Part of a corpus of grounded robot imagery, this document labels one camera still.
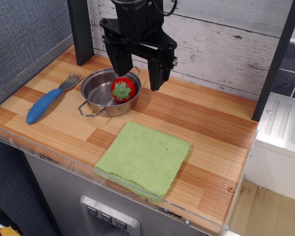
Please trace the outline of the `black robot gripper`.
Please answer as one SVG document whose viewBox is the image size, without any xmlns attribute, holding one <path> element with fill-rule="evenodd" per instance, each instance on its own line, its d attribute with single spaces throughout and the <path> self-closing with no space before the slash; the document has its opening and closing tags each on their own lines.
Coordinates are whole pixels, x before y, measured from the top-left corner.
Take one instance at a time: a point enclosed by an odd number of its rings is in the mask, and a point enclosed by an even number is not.
<svg viewBox="0 0 295 236">
<path fill-rule="evenodd" d="M 166 13 L 161 0 L 115 0 L 117 18 L 102 18 L 106 52 L 118 76 L 132 68 L 132 55 L 148 60 L 150 89 L 158 91 L 177 64 L 177 43 L 162 29 L 164 18 L 173 14 L 177 1 Z"/>
</svg>

